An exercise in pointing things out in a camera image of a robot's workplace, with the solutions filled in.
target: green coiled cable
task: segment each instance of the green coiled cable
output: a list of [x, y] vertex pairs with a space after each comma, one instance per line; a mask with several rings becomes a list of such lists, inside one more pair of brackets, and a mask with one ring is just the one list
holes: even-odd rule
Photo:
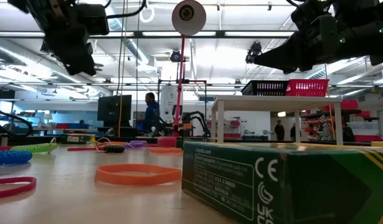
[[56, 148], [57, 148], [56, 139], [53, 138], [50, 143], [33, 144], [33, 145], [26, 145], [26, 146], [14, 146], [10, 150], [29, 151], [31, 153], [48, 152], [50, 154], [50, 152]]

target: ceiling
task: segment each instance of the ceiling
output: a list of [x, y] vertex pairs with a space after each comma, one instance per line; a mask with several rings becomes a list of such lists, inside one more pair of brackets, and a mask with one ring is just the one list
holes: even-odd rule
[[[105, 4], [103, 0], [84, 0], [80, 2]], [[179, 0], [149, 0], [151, 9], [142, 12], [139, 16], [130, 17], [123, 21], [123, 28], [129, 32], [142, 31], [168, 31], [174, 27], [171, 22], [171, 13]], [[220, 10], [217, 10], [217, 0], [199, 0], [204, 5], [207, 13], [207, 20], [203, 30], [296, 30], [295, 25], [290, 19], [290, 14], [295, 7], [289, 5], [285, 0], [271, 0], [272, 10], [268, 10], [268, 1], [248, 1], [248, 0], [220, 0]], [[129, 0], [128, 2], [113, 0], [110, 7], [106, 10], [107, 14], [121, 14], [123, 5], [127, 6], [128, 12], [137, 10], [139, 1]], [[112, 31], [118, 31], [122, 24], [121, 19], [110, 21]], [[117, 39], [90, 39], [94, 53], [93, 58], [96, 63], [102, 64], [101, 71], [94, 77], [86, 74], [70, 77], [66, 71], [54, 60], [54, 58], [44, 55], [40, 51], [42, 45], [41, 38], [27, 38], [27, 32], [40, 32], [39, 27], [31, 15], [27, 15], [8, 5], [6, 1], [0, 0], [0, 32], [18, 32], [23, 38], [4, 38], [0, 37], [0, 49], [6, 51], [11, 57], [10, 62], [1, 64], [1, 82], [23, 82], [21, 85], [7, 85], [5, 88], [13, 90], [24, 90], [26, 82], [41, 83], [68, 83], [69, 87], [62, 86], [37, 86], [30, 85], [36, 91], [42, 89], [65, 90], [68, 95], [71, 91], [83, 98], [97, 97], [101, 94], [114, 93], [116, 85], [112, 86], [71, 86], [71, 83], [102, 83], [106, 79], [113, 84], [150, 83], [149, 86], [142, 87], [143, 91], [156, 90], [156, 83], [161, 77], [165, 80], [176, 79], [177, 64], [169, 60], [173, 50], [181, 48], [180, 38], [154, 38], [154, 39], [130, 39], [127, 37], [121, 44], [120, 38]], [[236, 80], [247, 83], [251, 79], [264, 80], [287, 80], [290, 78], [325, 78], [324, 65], [315, 66], [309, 72], [295, 72], [284, 75], [281, 71], [272, 68], [261, 67], [245, 63], [247, 50], [254, 41], [260, 41], [263, 49], [270, 50], [284, 43], [285, 39], [271, 38], [237, 38], [237, 39], [187, 39], [184, 55], [186, 62], [186, 78], [207, 80], [209, 83], [233, 84]], [[134, 44], [145, 59], [136, 63], [135, 51], [131, 51], [128, 44]], [[353, 58], [353, 60], [343, 60], [327, 66], [327, 76], [333, 85], [383, 85], [383, 64], [371, 67], [369, 60], [365, 58]], [[125, 88], [134, 91], [132, 86]], [[233, 94], [233, 86], [222, 86], [220, 88], [209, 87], [212, 93]], [[356, 87], [332, 88], [332, 95], [343, 95], [356, 90]]]

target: robotic arm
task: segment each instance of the robotic arm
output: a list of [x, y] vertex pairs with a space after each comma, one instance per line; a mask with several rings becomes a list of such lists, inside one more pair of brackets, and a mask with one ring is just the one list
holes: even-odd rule
[[[328, 11], [331, 5], [335, 15]], [[372, 65], [383, 62], [383, 2], [379, 0], [307, 0], [291, 19], [298, 31], [283, 45], [254, 56], [254, 64], [288, 74], [365, 55]]]
[[90, 35], [107, 35], [107, 19], [137, 15], [146, 6], [129, 14], [107, 16], [101, 4], [77, 4], [76, 0], [8, 0], [22, 12], [31, 13], [44, 32], [41, 51], [52, 54], [62, 62], [70, 75], [85, 72], [96, 75], [92, 58], [93, 48], [87, 40]]
[[210, 137], [210, 131], [206, 125], [206, 120], [205, 120], [205, 116], [203, 113], [201, 113], [199, 111], [184, 112], [181, 116], [181, 120], [183, 123], [190, 123], [193, 119], [197, 119], [199, 121], [199, 123], [201, 124], [202, 130], [204, 131], [204, 134], [202, 135], [202, 137]]

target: blue coiled cable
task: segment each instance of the blue coiled cable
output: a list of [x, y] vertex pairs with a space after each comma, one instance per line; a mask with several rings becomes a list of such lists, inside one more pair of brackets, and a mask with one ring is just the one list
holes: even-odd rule
[[0, 166], [3, 164], [22, 164], [32, 159], [28, 151], [0, 151]]

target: pink rubber band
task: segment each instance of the pink rubber band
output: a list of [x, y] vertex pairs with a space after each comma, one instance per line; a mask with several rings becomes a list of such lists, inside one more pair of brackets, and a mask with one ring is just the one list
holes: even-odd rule
[[29, 182], [29, 184], [15, 188], [15, 189], [2, 190], [0, 191], [0, 198], [10, 197], [13, 195], [29, 192], [36, 188], [35, 177], [12, 177], [12, 178], [0, 179], [0, 184], [12, 184], [12, 183], [19, 183], [19, 182]]

